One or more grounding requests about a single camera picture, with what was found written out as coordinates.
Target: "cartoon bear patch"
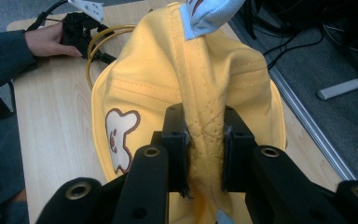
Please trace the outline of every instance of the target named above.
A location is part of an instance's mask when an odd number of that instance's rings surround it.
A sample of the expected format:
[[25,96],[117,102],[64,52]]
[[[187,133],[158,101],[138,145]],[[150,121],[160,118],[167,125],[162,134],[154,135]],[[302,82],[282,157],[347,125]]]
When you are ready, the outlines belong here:
[[139,113],[134,110],[123,114],[115,108],[106,115],[106,136],[116,174],[118,170],[123,174],[130,170],[132,155],[126,146],[126,138],[138,127],[139,122]]

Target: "yellow cable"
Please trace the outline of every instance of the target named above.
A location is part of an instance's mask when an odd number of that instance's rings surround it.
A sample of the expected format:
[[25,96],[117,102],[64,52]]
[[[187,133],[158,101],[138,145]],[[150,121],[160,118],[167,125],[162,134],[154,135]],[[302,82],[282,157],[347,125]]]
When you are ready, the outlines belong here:
[[110,27],[110,28],[107,28],[103,31],[101,31],[100,33],[98,33],[96,36],[94,36],[91,41],[89,42],[89,47],[87,49],[87,55],[88,57],[90,57],[90,54],[91,54],[91,49],[92,49],[92,46],[94,46],[94,44],[98,41],[98,39],[100,39],[102,36],[106,35],[106,34],[109,34],[111,32],[114,32],[116,30],[122,30],[122,29],[134,29],[135,28],[135,25],[119,25],[119,26],[113,26],[113,27]]
[[90,67],[91,67],[91,63],[92,63],[92,58],[95,56],[95,54],[97,53],[98,49],[106,42],[108,41],[109,39],[113,38],[113,37],[116,37],[118,35],[123,35],[123,34],[126,34],[126,33],[130,33],[133,31],[133,28],[130,28],[128,30],[124,30],[124,31],[121,31],[121,32],[118,32],[118,33],[114,33],[112,35],[109,35],[107,36],[105,39],[103,39],[91,52],[91,54],[89,55],[89,59],[87,60],[87,67],[86,67],[86,78],[87,78],[87,81],[89,83],[89,88],[92,90],[92,82],[91,82],[91,78],[90,78]]

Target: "wooden table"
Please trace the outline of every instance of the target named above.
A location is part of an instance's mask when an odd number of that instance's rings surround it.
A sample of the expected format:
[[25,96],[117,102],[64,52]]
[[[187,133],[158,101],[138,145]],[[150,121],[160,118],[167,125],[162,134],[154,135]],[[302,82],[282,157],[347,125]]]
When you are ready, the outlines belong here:
[[[172,1],[145,0],[106,7],[103,24],[136,24],[149,9],[169,2]],[[16,21],[7,29],[26,29],[33,21]],[[228,25],[223,30],[237,38]],[[110,41],[102,51],[118,56],[129,36]],[[67,181],[82,176],[106,183],[92,140],[86,60],[58,56],[42,59],[38,66],[14,82],[31,223],[35,223],[46,202]],[[93,64],[94,80],[104,68],[103,63]],[[340,181],[336,173],[287,107],[284,113],[287,153],[311,181],[334,190]]]

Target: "light blue cloth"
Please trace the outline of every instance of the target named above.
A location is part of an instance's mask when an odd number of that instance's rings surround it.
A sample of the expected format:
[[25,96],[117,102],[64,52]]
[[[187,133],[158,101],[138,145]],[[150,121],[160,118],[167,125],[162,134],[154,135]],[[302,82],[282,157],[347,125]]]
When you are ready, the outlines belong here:
[[228,22],[245,0],[186,0],[180,6],[185,39],[210,34]]
[[222,210],[217,210],[216,219],[218,224],[234,224],[234,221]]

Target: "person's hand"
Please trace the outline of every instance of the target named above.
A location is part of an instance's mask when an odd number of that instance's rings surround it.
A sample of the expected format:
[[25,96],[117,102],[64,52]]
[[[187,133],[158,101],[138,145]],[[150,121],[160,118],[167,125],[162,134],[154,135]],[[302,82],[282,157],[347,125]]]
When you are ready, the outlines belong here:
[[69,55],[81,57],[81,53],[74,46],[60,44],[62,38],[62,23],[25,32],[28,48],[36,57],[48,57],[53,55]]

